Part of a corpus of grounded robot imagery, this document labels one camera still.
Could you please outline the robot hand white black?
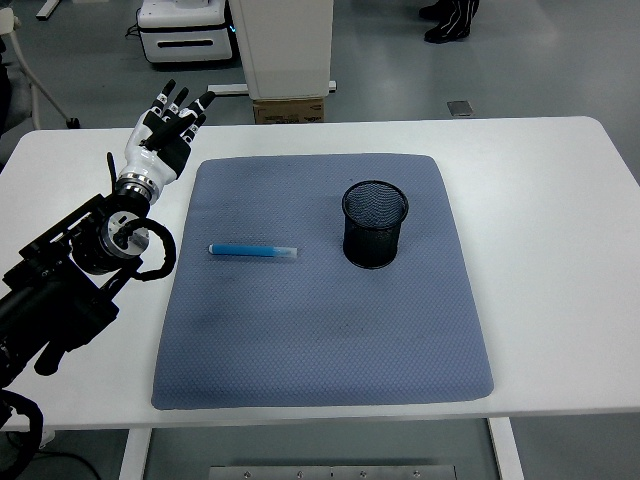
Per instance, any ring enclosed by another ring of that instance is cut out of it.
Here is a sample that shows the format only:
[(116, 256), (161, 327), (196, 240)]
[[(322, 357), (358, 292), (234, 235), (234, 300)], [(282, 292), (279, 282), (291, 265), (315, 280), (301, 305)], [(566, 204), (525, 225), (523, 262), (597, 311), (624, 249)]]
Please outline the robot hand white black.
[(171, 79), (141, 114), (125, 147), (126, 169), (167, 185), (180, 177), (192, 150), (192, 142), (206, 120), (205, 111), (216, 98), (206, 91), (187, 106), (189, 90), (183, 87), (170, 100), (176, 82)]

